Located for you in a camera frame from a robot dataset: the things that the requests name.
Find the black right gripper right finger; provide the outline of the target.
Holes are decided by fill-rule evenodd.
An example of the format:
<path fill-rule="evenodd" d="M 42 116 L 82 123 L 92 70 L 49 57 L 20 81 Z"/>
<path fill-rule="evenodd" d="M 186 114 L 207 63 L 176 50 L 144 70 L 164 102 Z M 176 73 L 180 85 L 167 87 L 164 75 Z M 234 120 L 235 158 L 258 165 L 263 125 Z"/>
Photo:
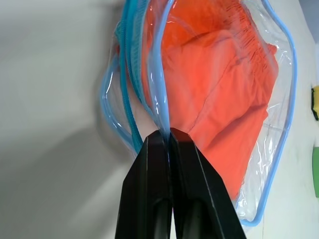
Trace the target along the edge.
<path fill-rule="evenodd" d="M 190 136 L 172 128 L 169 167 L 177 239 L 246 239 L 218 172 Z"/>

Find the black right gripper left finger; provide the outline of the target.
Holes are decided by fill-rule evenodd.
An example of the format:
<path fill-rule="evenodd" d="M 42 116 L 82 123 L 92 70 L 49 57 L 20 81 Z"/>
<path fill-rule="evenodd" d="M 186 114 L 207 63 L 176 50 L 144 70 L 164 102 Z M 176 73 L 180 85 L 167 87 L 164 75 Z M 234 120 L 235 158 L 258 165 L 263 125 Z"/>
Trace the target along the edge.
<path fill-rule="evenodd" d="M 167 149 L 157 130 L 146 137 L 121 191 L 121 239 L 169 239 L 172 203 Z"/>

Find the clear pouch with blue trim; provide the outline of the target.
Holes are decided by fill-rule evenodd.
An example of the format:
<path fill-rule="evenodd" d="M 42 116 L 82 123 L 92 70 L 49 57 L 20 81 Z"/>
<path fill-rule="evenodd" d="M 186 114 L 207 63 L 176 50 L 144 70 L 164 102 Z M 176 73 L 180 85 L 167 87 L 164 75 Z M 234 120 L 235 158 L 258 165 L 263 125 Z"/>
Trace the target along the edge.
<path fill-rule="evenodd" d="M 172 128 L 161 60 L 161 41 L 174 0 L 124 0 L 112 37 L 109 64 L 100 88 L 104 118 L 137 155 L 145 138 Z M 252 150 L 246 174 L 231 199 L 244 227 L 259 224 L 291 126 L 297 83 L 292 36 L 269 0 L 243 0 L 262 39 L 276 47 L 278 76 L 267 117 Z"/>

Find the orange cloth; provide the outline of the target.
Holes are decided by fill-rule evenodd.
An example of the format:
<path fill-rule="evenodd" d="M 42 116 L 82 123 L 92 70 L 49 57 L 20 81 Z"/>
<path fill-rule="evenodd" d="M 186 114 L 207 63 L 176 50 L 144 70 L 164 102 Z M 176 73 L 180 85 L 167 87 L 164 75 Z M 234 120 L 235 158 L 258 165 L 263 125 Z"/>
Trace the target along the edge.
<path fill-rule="evenodd" d="M 235 199 L 278 76 L 243 0 L 174 0 L 161 41 L 171 127 L 188 133 Z"/>

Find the yellow and black object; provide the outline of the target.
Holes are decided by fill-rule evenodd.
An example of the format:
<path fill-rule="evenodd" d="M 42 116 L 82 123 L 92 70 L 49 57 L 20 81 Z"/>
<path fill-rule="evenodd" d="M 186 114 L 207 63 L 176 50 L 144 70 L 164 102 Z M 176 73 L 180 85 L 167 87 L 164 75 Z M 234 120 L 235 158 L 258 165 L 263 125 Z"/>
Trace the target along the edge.
<path fill-rule="evenodd" d="M 319 121 L 319 85 L 312 88 L 311 108 L 316 121 Z"/>

